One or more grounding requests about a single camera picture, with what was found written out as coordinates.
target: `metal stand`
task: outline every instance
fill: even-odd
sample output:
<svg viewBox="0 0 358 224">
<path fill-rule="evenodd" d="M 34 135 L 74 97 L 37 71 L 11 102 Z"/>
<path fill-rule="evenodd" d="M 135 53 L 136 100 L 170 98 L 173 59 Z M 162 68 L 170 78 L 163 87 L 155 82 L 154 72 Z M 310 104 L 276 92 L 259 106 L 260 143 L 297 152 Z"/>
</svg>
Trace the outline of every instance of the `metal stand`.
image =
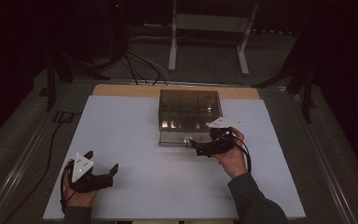
<svg viewBox="0 0 358 224">
<path fill-rule="evenodd" d="M 190 30 L 209 30 L 243 33 L 244 38 L 240 45 L 237 46 L 237 54 L 240 62 L 241 73 L 244 76 L 249 75 L 248 64 L 246 63 L 244 50 L 251 33 L 257 5 L 253 5 L 249 18 L 243 17 L 223 17 L 223 16 L 205 16 L 192 14 L 178 14 L 176 12 L 176 1 L 173 0 L 172 7 L 172 42 L 170 51 L 170 60 L 168 69 L 174 71 L 176 67 L 176 29 Z"/>
</svg>

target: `white board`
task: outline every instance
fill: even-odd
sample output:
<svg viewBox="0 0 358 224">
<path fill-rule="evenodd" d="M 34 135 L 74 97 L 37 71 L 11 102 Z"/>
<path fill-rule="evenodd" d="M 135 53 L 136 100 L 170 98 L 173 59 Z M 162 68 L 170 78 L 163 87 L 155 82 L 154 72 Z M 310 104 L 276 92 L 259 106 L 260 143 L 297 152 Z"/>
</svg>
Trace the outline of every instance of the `white board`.
<svg viewBox="0 0 358 224">
<path fill-rule="evenodd" d="M 220 100 L 223 116 L 241 121 L 252 174 L 288 218 L 304 217 L 295 184 L 262 100 Z M 229 176 L 214 158 L 158 145 L 158 98 L 90 96 L 62 169 L 76 153 L 94 151 L 95 175 L 118 163 L 114 186 L 100 190 L 92 217 L 110 220 L 234 219 Z M 44 219 L 62 219 L 57 177 Z"/>
</svg>

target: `hand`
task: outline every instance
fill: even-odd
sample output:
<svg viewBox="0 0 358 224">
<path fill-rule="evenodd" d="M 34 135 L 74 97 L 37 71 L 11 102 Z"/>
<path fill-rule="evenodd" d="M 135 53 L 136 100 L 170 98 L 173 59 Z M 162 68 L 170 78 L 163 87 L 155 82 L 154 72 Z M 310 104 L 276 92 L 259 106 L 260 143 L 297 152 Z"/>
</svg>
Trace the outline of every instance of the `hand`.
<svg viewBox="0 0 358 224">
<path fill-rule="evenodd" d="M 77 207 L 92 207 L 95 197 L 97 196 L 98 190 L 94 190 L 88 193 L 77 193 L 69 188 L 69 172 L 65 173 L 63 180 L 63 186 L 65 187 L 63 195 L 66 201 L 66 206 L 77 206 Z"/>
<path fill-rule="evenodd" d="M 235 128 L 231 128 L 232 132 L 243 142 L 244 135 L 240 131 Z M 239 139 L 235 139 L 235 144 L 238 146 L 242 145 L 242 142 Z M 238 147 L 233 147 L 226 153 L 215 154 L 213 157 L 217 158 L 217 160 L 222 164 L 226 173 L 231 177 L 235 178 L 238 175 L 243 175 L 248 173 L 248 170 L 245 165 L 245 155 L 242 149 Z"/>
</svg>

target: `sleeve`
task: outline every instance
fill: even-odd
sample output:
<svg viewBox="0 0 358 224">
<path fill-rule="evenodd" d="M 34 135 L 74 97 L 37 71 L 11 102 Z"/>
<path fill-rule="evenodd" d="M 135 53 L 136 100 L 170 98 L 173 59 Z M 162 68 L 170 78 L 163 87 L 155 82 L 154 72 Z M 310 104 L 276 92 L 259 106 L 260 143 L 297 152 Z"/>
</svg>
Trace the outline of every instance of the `sleeve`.
<svg viewBox="0 0 358 224">
<path fill-rule="evenodd" d="M 264 196 L 251 174 L 235 177 L 228 183 L 228 187 L 234 198 L 241 223 L 287 223 L 283 210 Z"/>
<path fill-rule="evenodd" d="M 63 224 L 90 224 L 91 212 L 90 207 L 66 207 Z"/>
</svg>

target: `person's left hand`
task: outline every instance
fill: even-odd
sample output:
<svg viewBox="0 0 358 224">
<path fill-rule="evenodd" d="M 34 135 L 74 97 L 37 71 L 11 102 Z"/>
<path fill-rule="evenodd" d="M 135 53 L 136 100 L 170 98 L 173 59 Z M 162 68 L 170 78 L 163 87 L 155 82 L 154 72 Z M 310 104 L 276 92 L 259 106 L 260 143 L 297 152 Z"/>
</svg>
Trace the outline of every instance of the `person's left hand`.
<svg viewBox="0 0 358 224">
<path fill-rule="evenodd" d="M 63 191 L 64 199 L 66 201 L 65 206 L 76 206 L 76 207 L 92 207 L 95 197 L 98 194 L 98 190 L 94 190 L 88 193 L 77 193 L 71 188 L 69 188 L 69 172 L 65 173 L 65 178 L 63 180 L 63 186 L 65 187 Z"/>
</svg>

